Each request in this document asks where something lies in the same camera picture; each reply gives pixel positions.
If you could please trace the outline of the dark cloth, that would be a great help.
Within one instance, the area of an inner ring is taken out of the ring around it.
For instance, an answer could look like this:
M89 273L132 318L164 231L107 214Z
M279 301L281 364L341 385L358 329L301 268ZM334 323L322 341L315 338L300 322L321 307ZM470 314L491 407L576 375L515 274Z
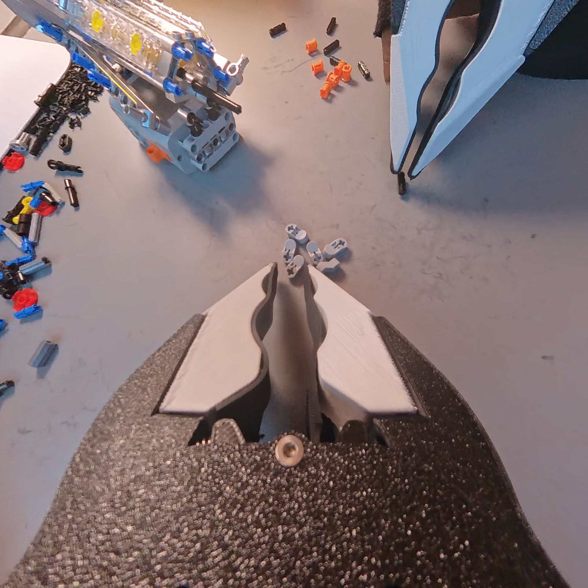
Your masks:
M587 79L587 45L542 45L526 58L518 73L546 79Z

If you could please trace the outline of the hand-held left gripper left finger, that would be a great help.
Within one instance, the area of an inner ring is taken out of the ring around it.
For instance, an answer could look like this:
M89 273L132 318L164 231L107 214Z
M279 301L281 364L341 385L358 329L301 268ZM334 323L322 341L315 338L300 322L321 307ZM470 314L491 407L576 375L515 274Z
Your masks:
M204 415L262 381L269 369L263 338L273 321L276 283L277 263L269 263L205 312L160 413Z

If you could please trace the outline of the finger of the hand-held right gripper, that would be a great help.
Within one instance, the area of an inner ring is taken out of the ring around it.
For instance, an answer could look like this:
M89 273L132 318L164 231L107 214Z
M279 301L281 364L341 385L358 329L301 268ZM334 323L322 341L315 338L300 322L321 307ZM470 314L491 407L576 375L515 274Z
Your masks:
M524 51L553 1L482 1L479 30L448 82L408 175L415 178L524 62Z
M399 173L415 135L423 91L439 64L440 30L454 1L405 1L391 37L391 170Z

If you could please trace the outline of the cluster of orange bushes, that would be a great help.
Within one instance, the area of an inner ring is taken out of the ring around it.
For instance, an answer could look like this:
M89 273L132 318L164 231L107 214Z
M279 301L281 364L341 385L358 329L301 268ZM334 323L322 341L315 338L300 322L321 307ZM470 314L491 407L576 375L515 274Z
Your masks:
M342 67L340 66L337 68L333 68L332 71L327 72L325 69L325 63L321 58L318 58L316 61L311 63L311 71L313 76L318 77L322 74L326 75L319 91L321 99L329 99L332 91L336 89L340 83L349 84L352 81L351 64L346 62L345 65L341 65Z

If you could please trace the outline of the brick engine model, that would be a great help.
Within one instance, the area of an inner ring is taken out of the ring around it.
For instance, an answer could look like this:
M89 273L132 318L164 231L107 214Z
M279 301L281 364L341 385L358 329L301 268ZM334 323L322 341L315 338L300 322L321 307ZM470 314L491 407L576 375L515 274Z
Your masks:
M5 1L68 49L155 162L190 174L238 141L229 99L248 58L217 52L202 24L159 1Z

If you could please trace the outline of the grey tube brick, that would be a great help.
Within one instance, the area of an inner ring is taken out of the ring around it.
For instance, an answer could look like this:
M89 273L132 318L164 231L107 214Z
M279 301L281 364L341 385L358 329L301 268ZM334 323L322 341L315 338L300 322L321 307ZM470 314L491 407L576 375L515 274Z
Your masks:
M57 349L58 344L56 342L41 341L30 358L28 366L34 369L45 367Z

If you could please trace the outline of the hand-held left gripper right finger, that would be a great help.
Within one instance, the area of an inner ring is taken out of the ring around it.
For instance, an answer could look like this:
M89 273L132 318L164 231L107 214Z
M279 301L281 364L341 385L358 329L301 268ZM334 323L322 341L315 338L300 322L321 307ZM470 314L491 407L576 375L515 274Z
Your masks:
M317 353L322 412L338 428L351 420L416 414L371 311L317 269L309 274L326 328Z

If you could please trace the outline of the scatter of small mixed parts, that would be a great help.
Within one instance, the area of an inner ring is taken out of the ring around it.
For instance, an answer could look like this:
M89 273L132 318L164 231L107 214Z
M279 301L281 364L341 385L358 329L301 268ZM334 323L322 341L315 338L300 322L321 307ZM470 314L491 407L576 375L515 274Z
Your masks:
M66 155L72 149L72 137L60 134L67 124L70 130L82 126L90 114L90 102L97 101L104 87L89 76L86 68L71 64L64 76L35 101L36 112L24 130L11 142L1 158L1 171L16 172L26 157L40 156L51 139L58 137L58 148ZM12 305L13 317L22 322L39 317L43 309L38 292L30 285L39 273L52 268L46 256L38 256L42 222L64 205L59 190L46 180L21 185L16 204L1 217L1 238L12 242L21 254L1 260L1 299Z

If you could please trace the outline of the pile of grey connectors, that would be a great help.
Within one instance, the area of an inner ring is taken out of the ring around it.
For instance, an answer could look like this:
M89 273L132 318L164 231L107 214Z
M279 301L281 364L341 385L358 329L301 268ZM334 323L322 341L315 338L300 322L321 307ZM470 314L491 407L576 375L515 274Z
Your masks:
M286 267L286 274L292 280L302 270L306 261L322 274L332 274L340 266L339 258L347 251L348 243L345 239L334 239L324 246L309 240L307 232L297 224L288 224L285 227L288 236L282 259Z

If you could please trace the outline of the grey desk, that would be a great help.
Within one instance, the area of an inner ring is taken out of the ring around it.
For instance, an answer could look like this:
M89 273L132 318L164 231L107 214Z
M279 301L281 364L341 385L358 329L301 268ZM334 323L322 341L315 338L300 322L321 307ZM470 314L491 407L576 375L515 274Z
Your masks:
M570 585L587 585L587 83L514 75L419 177L389 171L389 90L373 1L168 1L220 51L249 57L233 94L240 141L209 173L153 164L107 97L71 136L1 175L20 185L84 169L43 222L43 313L1 338L1 581L34 538L81 439L127 377L194 313L278 262L268 334L269 415L295 419L312 383L303 290L284 276L284 228L348 239L341 286L384 315L468 401L535 533ZM336 17L332 36L326 27ZM285 22L285 33L269 29ZM311 63L352 81L330 98ZM366 81L358 71L371 71ZM41 341L58 349L28 366Z

